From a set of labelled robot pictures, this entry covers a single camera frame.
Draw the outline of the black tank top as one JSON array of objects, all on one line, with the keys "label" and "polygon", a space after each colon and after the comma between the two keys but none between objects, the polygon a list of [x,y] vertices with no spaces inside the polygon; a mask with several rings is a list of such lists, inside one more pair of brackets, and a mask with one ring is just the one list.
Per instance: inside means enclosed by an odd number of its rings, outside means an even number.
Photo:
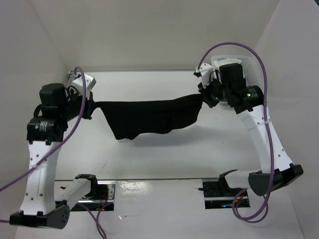
[{"label": "black tank top", "polygon": [[173,100],[144,102],[93,102],[100,108],[115,139],[133,140],[143,133],[167,134],[197,121],[202,107],[200,94]]}]

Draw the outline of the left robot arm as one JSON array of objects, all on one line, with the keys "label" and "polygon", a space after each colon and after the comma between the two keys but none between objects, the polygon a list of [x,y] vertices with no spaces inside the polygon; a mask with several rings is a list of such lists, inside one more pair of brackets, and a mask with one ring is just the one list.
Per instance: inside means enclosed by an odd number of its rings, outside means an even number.
[{"label": "left robot arm", "polygon": [[70,120],[80,121],[91,93],[82,85],[66,88],[53,83],[43,86],[39,95],[41,103],[27,125],[30,172],[24,200],[19,211],[10,215],[9,224],[62,229],[81,198],[93,199],[99,193],[95,175],[79,174],[60,195],[54,195],[58,155],[70,138],[64,133]]}]

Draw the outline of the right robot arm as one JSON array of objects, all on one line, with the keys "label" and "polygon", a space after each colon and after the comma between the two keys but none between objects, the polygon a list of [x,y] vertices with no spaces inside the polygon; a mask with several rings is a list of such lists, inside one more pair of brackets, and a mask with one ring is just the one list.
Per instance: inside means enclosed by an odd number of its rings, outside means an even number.
[{"label": "right robot arm", "polygon": [[264,196],[285,187],[303,175],[301,165],[294,164],[285,152],[264,107],[264,94],[259,86],[248,86],[241,61],[228,59],[218,66],[202,64],[195,70],[201,77],[198,90],[210,108],[224,102],[235,110],[246,126],[257,150],[261,169],[257,172],[227,171],[219,176],[218,190],[228,196],[236,188],[251,189]]}]

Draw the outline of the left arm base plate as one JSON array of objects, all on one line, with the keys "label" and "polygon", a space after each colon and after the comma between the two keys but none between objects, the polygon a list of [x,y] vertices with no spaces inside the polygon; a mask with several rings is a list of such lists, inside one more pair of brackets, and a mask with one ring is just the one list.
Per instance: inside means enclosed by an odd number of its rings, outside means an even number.
[{"label": "left arm base plate", "polygon": [[97,193],[89,197],[82,197],[78,203],[71,209],[72,212],[85,211],[79,204],[84,205],[92,212],[113,211],[115,200],[116,182],[115,181],[98,181]]}]

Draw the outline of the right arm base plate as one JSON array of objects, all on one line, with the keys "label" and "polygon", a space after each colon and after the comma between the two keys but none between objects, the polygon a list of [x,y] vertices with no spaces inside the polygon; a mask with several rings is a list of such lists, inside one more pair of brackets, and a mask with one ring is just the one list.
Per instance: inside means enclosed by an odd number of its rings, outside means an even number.
[{"label": "right arm base plate", "polygon": [[203,193],[205,209],[231,209],[235,196],[241,188],[223,189],[217,178],[202,179],[198,191]]}]

